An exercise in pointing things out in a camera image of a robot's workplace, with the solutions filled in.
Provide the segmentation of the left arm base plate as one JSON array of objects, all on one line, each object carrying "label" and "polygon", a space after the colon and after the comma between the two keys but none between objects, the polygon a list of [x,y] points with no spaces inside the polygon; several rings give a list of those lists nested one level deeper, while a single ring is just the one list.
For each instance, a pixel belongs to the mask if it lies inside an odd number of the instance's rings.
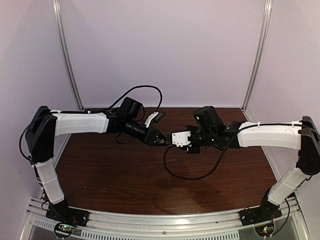
[{"label": "left arm base plate", "polygon": [[89,212],[68,206],[49,206],[45,215],[48,219],[72,226],[86,227]]}]

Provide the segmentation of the grey remote control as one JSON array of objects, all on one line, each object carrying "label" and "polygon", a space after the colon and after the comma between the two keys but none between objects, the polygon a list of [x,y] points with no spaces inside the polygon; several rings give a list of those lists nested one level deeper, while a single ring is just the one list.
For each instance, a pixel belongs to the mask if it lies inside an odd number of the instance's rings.
[{"label": "grey remote control", "polygon": [[172,134],[166,134],[164,136],[164,142],[167,146],[173,146],[174,141],[173,141],[173,135]]}]

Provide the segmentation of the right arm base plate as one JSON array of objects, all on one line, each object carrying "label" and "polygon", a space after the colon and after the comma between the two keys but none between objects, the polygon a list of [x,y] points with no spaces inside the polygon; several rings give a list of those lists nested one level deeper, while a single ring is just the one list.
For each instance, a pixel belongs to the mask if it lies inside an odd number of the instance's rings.
[{"label": "right arm base plate", "polygon": [[280,209],[269,210],[261,206],[246,207],[239,212],[242,226],[256,225],[264,222],[271,222],[274,218],[282,216]]}]

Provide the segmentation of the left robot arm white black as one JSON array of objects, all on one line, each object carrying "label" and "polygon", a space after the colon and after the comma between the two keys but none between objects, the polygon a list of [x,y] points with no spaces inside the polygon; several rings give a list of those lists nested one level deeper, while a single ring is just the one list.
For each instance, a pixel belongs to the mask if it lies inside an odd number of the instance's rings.
[{"label": "left robot arm white black", "polygon": [[164,114],[155,111],[145,123],[136,118],[143,105],[126,97],[120,107],[98,111],[59,111],[47,106],[38,108],[22,136],[30,155],[27,159],[34,168],[36,178],[46,193],[50,210],[61,222],[72,218],[72,211],[60,186],[53,163],[55,138],[61,135],[97,133],[125,133],[148,146],[165,146],[166,136],[152,124]]}]

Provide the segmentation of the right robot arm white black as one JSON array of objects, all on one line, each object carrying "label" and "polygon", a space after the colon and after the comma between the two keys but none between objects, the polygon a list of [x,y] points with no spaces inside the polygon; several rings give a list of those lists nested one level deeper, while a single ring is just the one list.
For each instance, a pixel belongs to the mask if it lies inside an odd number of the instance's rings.
[{"label": "right robot arm white black", "polygon": [[225,124],[213,106],[200,108],[193,116],[197,126],[188,126],[181,142],[188,151],[215,147],[225,153],[228,149],[261,147],[297,153],[289,169],[266,191],[256,210],[261,221],[268,220],[289,195],[320,172],[320,134],[310,117],[289,122]]}]

